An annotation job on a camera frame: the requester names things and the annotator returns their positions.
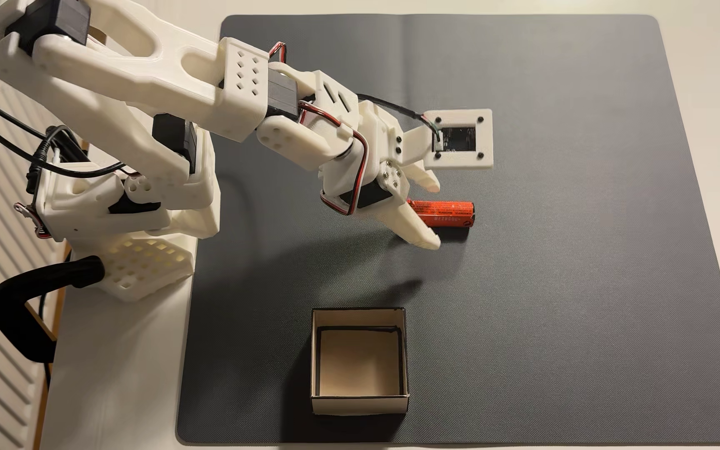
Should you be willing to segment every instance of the red battery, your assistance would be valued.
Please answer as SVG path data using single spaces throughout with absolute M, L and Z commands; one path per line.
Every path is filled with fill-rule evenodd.
M 472 202 L 423 202 L 410 199 L 407 202 L 427 227 L 470 228 L 474 225 Z

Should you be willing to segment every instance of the gray mat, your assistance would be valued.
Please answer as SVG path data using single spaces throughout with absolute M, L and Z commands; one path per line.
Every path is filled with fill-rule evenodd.
M 655 20 L 236 16 L 223 35 L 415 110 L 491 108 L 496 166 L 429 251 L 215 138 L 177 419 L 189 443 L 720 443 L 720 273 Z M 406 127 L 414 125 L 404 121 Z M 268 180 L 274 179 L 272 187 Z M 313 416 L 313 307 L 404 306 L 410 411 Z

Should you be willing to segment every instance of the white plastic part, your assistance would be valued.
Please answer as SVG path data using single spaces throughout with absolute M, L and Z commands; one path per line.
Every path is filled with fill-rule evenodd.
M 0 7 L 0 16 L 10 18 L 10 10 L 16 7 L 23 14 L 25 1 L 8 0 Z M 18 33 L 0 37 L 0 79 L 41 103 L 80 137 L 142 174 L 174 184 L 188 179 L 185 158 L 154 140 L 124 102 L 47 75 L 18 48 Z
M 112 55 L 60 35 L 45 35 L 35 41 L 32 57 L 47 74 L 184 117 L 239 142 L 265 117 L 265 50 L 232 37 L 216 44 L 159 19 L 134 2 L 87 3 L 90 25 L 131 55 Z M 222 80 L 223 89 L 218 87 Z
M 262 122 L 257 128 L 260 143 L 305 170 L 315 170 L 341 153 L 325 138 L 287 117 L 273 115 Z
M 98 168 L 94 162 L 55 162 L 72 170 Z M 75 179 L 44 170 L 38 185 L 35 209 L 57 242 L 90 240 L 132 231 L 168 227 L 171 213 L 165 208 L 135 214 L 111 214 L 108 207 L 124 194 L 115 174 Z
M 441 128 L 474 127 L 476 148 L 474 151 L 441 151 L 440 157 L 432 151 L 424 158 L 427 169 L 490 169 L 494 167 L 494 120 L 491 110 L 432 110 L 424 116 Z M 435 142 L 435 150 L 441 150 L 443 140 Z
M 388 159 L 379 163 L 377 182 L 382 189 L 393 195 L 391 199 L 393 203 L 405 203 L 407 201 L 407 195 L 410 193 L 410 183 L 407 181 L 405 172 L 395 161 Z
M 374 217 L 408 243 L 428 250 L 438 250 L 441 238 L 426 226 L 408 203 L 394 204 L 375 210 Z
M 407 178 L 412 179 L 428 192 L 439 192 L 441 190 L 441 183 L 435 176 L 435 172 L 424 169 L 424 161 L 413 162 L 411 165 L 403 167 L 402 171 L 404 171 Z
M 393 155 L 403 166 L 421 161 L 432 150 L 432 129 L 426 125 L 407 130 L 402 140 L 402 153 Z
M 195 127 L 195 131 L 195 173 L 183 185 L 157 183 L 148 177 L 126 179 L 124 188 L 130 200 L 135 203 L 160 202 L 168 210 L 203 209 L 214 202 L 218 181 L 215 176 L 213 141 L 207 130 Z
M 114 236 L 110 241 L 78 242 L 75 259 L 96 255 L 102 259 L 105 278 L 92 287 L 124 301 L 140 300 L 168 284 L 194 273 L 193 255 L 162 238 Z

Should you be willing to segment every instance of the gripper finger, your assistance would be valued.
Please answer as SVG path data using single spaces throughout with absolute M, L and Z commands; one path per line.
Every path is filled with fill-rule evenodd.
M 407 178 L 412 179 L 419 186 L 429 192 L 438 192 L 441 189 L 441 183 L 432 170 L 424 169 L 424 160 L 413 162 L 409 166 L 402 168 Z
M 428 250 L 438 250 L 441 239 L 426 226 L 413 208 L 403 203 L 375 211 L 374 217 L 408 243 Z

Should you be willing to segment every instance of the black cable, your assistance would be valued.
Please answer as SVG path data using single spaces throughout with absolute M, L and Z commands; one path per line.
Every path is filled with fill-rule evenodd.
M 377 98 L 371 95 L 365 95 L 365 94 L 357 94 L 357 99 L 362 100 L 371 100 L 372 103 L 375 103 L 381 107 L 385 107 L 391 110 L 396 111 L 399 114 L 406 115 L 409 118 L 414 118 L 416 120 L 420 120 L 421 122 L 424 122 L 427 127 L 432 130 L 432 134 L 435 135 L 435 140 L 438 142 L 441 142 L 441 135 L 438 133 L 438 128 L 435 127 L 435 124 L 430 122 L 428 118 L 424 116 L 424 114 L 416 112 L 410 108 L 405 108 L 401 105 L 397 105 L 396 103 L 391 103 L 387 100 L 383 100 L 381 98 Z
M 63 130 L 67 130 L 68 128 L 65 125 L 59 125 L 54 130 L 52 130 L 51 133 L 48 135 L 43 135 L 35 128 L 32 128 L 25 123 L 21 122 L 20 120 L 16 119 L 15 117 L 5 113 L 5 111 L 0 110 L 0 117 L 4 118 L 8 122 L 14 124 L 16 127 L 21 128 L 22 130 L 25 130 L 26 132 L 30 133 L 31 135 L 41 138 L 41 145 L 49 145 L 49 142 L 54 140 L 55 136 L 57 136 L 57 133 Z M 71 178 L 95 178 L 102 175 L 107 175 L 110 172 L 114 172 L 115 170 L 118 170 L 122 167 L 125 167 L 126 164 L 123 162 L 115 163 L 108 167 L 103 167 L 101 169 L 92 170 L 90 172 L 85 171 L 79 171 L 79 170 L 68 170 L 63 169 L 62 167 L 57 167 L 54 164 L 51 164 L 46 161 L 41 161 L 40 158 L 36 158 L 33 155 L 30 155 L 29 153 L 25 152 L 21 148 L 17 147 L 14 143 L 8 141 L 4 136 L 0 135 L 0 144 L 5 146 L 8 150 L 12 151 L 18 156 L 21 156 L 22 158 L 26 159 L 27 161 L 30 161 L 31 163 L 35 164 L 36 166 L 55 172 L 59 175 L 64 175 Z

